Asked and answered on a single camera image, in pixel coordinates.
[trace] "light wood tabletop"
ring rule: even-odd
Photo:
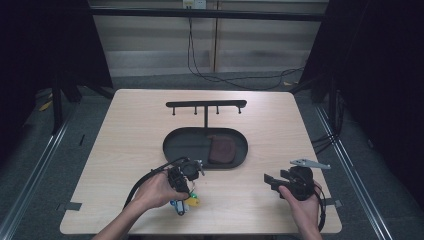
[[[279,178],[290,160],[316,156],[292,94],[282,92],[201,90],[119,90],[97,136],[60,230],[64,234],[99,232],[122,210],[132,186],[166,159],[162,144],[182,127],[202,127],[203,108],[165,106],[171,101],[246,100],[236,107],[209,109],[209,126],[232,128],[248,142],[243,164],[230,170],[208,170],[195,180],[200,205],[179,216],[171,205],[147,211],[132,234],[285,234],[297,227],[289,205],[264,183],[264,173]],[[327,198],[331,194],[322,170],[313,169]],[[327,207],[323,233],[337,233],[341,223],[334,206]]]

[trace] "power outlet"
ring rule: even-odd
[[[194,0],[183,0],[183,9],[194,9]]]
[[[195,9],[206,9],[206,0],[194,0]]]

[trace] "human hand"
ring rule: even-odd
[[[321,193],[321,186],[317,185],[315,191]],[[315,195],[305,201],[298,201],[285,186],[279,186],[278,190],[290,205],[293,219],[304,239],[322,239],[318,230],[319,202]]]
[[[130,204],[146,211],[161,207],[171,200],[183,200],[188,197],[187,193],[177,192],[169,185],[168,172],[164,170],[147,179],[138,188]]]

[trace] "silver metal tool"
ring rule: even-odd
[[[310,168],[321,168],[321,169],[331,169],[330,165],[325,165],[319,162],[315,162],[308,159],[297,159],[290,161],[291,164],[301,166],[301,167],[310,167]]]

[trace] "gray carpet floor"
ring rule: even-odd
[[[226,73],[221,78],[246,76],[273,76],[279,73]],[[211,82],[192,74],[148,77],[127,77],[113,79],[115,89],[209,89],[209,90],[264,90],[287,91],[299,79],[301,71],[279,78],[243,79]],[[83,98],[80,103],[64,101],[65,115],[70,120],[62,141],[37,186],[30,204],[25,211],[12,239],[90,239],[88,235],[63,235],[59,231],[64,212],[58,211],[60,203],[71,199],[78,179],[90,154],[98,131],[111,100],[86,89],[80,89]],[[35,168],[37,161],[51,138],[53,113],[49,108],[39,112],[46,96],[37,99],[37,107],[23,127],[21,141],[14,149],[7,164],[0,170],[0,217],[4,220],[10,207],[18,198],[23,186]],[[312,103],[309,91],[295,94],[302,118],[311,140],[325,135],[324,127],[316,112],[317,104]],[[368,138],[361,127],[345,113],[340,136],[371,198],[393,239],[424,239],[424,214],[405,190],[403,185],[387,169],[381,155],[369,148]],[[318,154],[318,160],[331,164],[324,176],[332,197],[342,202],[337,208],[343,229],[338,234],[324,235],[324,239],[378,239],[363,206],[340,163],[332,146]],[[291,239],[279,236],[278,239]]]

